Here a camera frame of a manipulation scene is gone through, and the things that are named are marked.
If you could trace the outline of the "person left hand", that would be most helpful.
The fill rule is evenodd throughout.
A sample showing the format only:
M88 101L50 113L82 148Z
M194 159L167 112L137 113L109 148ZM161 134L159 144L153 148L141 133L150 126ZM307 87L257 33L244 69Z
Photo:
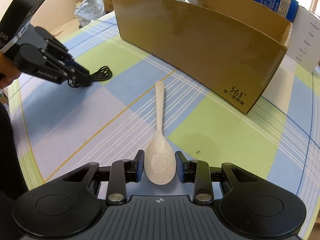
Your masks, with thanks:
M8 87L21 75L14 62L7 58L3 53L0 54L0 73L4 75L0 81L0 89Z

